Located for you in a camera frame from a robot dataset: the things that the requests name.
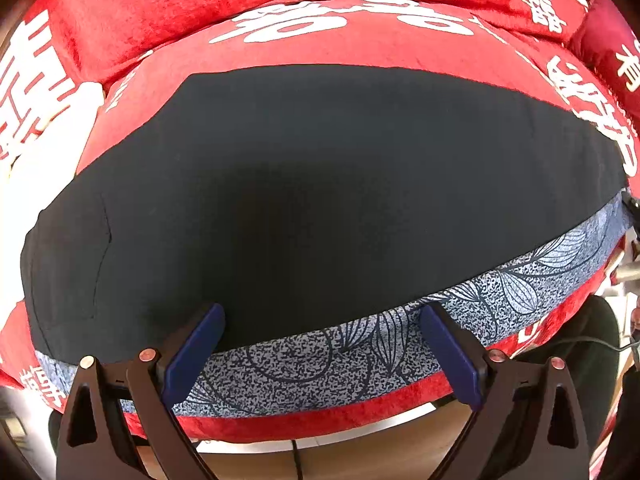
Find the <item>red quilt roll with characters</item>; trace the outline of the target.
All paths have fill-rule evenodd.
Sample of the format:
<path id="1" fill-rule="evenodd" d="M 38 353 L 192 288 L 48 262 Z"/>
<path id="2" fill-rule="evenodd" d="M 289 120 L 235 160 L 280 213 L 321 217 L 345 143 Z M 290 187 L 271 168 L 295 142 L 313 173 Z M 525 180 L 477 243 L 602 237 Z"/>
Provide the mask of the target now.
<path id="1" fill-rule="evenodd" d="M 1 162 L 10 166 L 83 81 L 109 86 L 153 49 L 279 0 L 1 0 Z M 631 120 L 639 0 L 418 0 L 460 6 L 514 32 L 574 44 Z"/>

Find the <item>red bedspread with white characters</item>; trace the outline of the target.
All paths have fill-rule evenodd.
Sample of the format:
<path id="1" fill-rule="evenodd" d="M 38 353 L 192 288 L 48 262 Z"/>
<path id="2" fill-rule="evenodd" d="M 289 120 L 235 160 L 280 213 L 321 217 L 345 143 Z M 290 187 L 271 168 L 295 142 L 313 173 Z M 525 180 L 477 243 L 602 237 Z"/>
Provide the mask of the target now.
<path id="1" fill-rule="evenodd" d="M 23 287 L 26 237 L 47 206 L 81 170 L 151 119 L 186 78 L 293 65 L 422 70 L 522 92 L 573 113 L 613 142 L 626 186 L 636 166 L 625 117 L 602 84 L 553 41 L 497 28 L 457 6 L 412 0 L 299 1 L 240 14 L 150 52 L 112 88 L 91 81 L 78 84 L 64 110 L 12 165 L 2 167 L 3 385 L 32 389 L 54 410 L 65 408 L 70 392 L 58 388 L 37 359 Z M 604 265 L 559 307 L 524 328 L 543 322 L 544 336 L 551 337 L 597 288 Z M 519 333 L 488 346 L 518 350 Z M 199 439 L 280 440 L 378 422 L 446 392 L 438 369 L 414 385 L 341 408 L 224 418 L 180 415 L 176 408 L 184 400 L 175 413 L 186 432 Z"/>

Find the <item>black pants with patterned waistband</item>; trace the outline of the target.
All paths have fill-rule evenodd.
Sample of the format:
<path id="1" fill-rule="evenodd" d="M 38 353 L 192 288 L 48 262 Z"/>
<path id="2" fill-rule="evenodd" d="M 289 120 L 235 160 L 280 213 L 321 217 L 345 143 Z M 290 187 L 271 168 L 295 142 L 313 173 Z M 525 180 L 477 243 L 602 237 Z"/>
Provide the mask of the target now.
<path id="1" fill-rule="evenodd" d="M 435 374 L 439 301 L 483 344 L 585 284 L 629 229 L 617 146 L 555 105 L 450 75 L 341 65 L 195 74 L 64 188 L 26 237 L 36 356 L 160 346 L 224 308 L 176 411 L 371 401 Z"/>

